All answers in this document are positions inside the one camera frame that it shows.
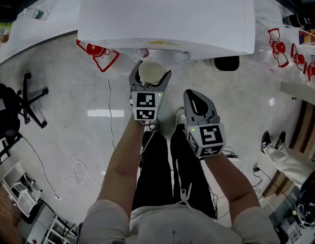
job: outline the white cup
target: white cup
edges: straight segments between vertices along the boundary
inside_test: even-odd
[[[142,62],[138,69],[141,81],[149,84],[158,84],[162,79],[164,72],[165,68],[162,64],[149,61]]]

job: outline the water bottle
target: water bottle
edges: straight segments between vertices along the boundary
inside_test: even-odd
[[[49,11],[42,11],[36,8],[25,8],[22,14],[27,15],[33,19],[46,21],[49,16]]]

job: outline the gray floor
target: gray floor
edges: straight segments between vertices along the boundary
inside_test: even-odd
[[[0,82],[14,90],[22,88],[23,75],[32,73],[30,91],[44,86],[49,95],[34,107],[43,115],[48,126],[40,129],[33,121],[25,126],[21,122],[20,132],[29,140],[44,163],[49,181],[62,201],[54,198],[41,164],[31,147],[21,140],[12,148],[27,172],[44,190],[43,197],[62,217],[80,223],[89,206],[95,201],[100,187],[77,163],[75,172],[86,179],[78,184],[74,179],[66,183],[72,173],[72,163],[80,159],[99,182],[103,179],[112,154],[109,117],[88,116],[88,110],[108,109],[108,85],[111,86],[111,109],[123,110],[124,117],[114,117],[112,131],[117,144],[132,114],[129,104],[130,88],[128,74],[134,63],[123,57],[107,73],[101,73],[90,56],[76,46],[76,36],[68,36],[37,46],[0,66]],[[163,131],[170,138],[174,126],[173,114],[183,105],[183,92],[195,89],[212,99],[225,124],[228,150],[232,150],[242,161],[241,171],[252,184],[255,163],[272,176],[275,168],[260,152],[260,140],[268,130],[278,135],[282,130],[291,137],[299,113],[300,102],[279,92],[279,82],[262,70],[252,70],[241,64],[233,73],[211,72],[199,64],[187,64],[172,69],[173,75],[167,87],[159,112],[164,121]],[[223,196],[213,177],[206,171],[212,189]],[[261,189],[268,185],[266,178]],[[221,198],[219,216],[228,211],[226,199]]]

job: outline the person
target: person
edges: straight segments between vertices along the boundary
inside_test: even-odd
[[[80,243],[279,243],[250,182],[224,154],[205,158],[229,201],[232,228],[217,222],[200,161],[185,137],[183,107],[175,119],[170,141],[174,190],[166,139],[144,132],[132,116],[79,230]]]
[[[315,162],[302,153],[294,151],[285,144],[286,133],[282,132],[275,143],[271,142],[266,131],[262,137],[261,151],[269,158],[278,171],[283,172],[299,189],[315,172]]]

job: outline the white marker cube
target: white marker cube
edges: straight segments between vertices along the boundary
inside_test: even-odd
[[[132,92],[135,120],[156,120],[163,92]]]
[[[224,125],[188,127],[187,140],[198,158],[218,155],[226,144]]]

